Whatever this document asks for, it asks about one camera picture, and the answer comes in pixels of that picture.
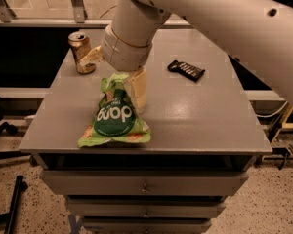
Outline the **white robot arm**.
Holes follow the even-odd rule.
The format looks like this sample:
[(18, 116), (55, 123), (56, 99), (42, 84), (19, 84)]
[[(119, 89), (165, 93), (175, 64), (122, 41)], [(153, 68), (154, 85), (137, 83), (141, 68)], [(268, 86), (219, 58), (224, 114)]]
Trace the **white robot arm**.
[(273, 0), (118, 0), (101, 45), (81, 63), (104, 60), (118, 71), (139, 70), (172, 14), (293, 105), (293, 8)]

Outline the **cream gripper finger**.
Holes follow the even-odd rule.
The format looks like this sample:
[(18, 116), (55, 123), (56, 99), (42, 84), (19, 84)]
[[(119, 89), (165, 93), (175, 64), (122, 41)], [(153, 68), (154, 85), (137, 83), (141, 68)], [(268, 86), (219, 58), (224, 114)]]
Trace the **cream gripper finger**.
[(124, 87), (138, 114), (141, 114), (147, 105), (147, 70), (143, 67), (129, 73), (124, 80)]
[(102, 47), (98, 46), (92, 49), (85, 57), (80, 60), (82, 66), (88, 64), (99, 65), (102, 61), (105, 60), (105, 57), (102, 52)]

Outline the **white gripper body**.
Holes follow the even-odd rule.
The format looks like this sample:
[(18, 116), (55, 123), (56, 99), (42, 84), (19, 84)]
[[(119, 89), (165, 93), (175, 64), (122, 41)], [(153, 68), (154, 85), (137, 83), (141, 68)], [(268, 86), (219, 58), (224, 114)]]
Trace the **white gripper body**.
[(121, 72), (131, 72), (143, 67), (147, 63), (151, 48), (152, 44), (136, 47), (123, 42), (115, 35), (110, 25), (105, 29), (101, 42), (105, 61)]

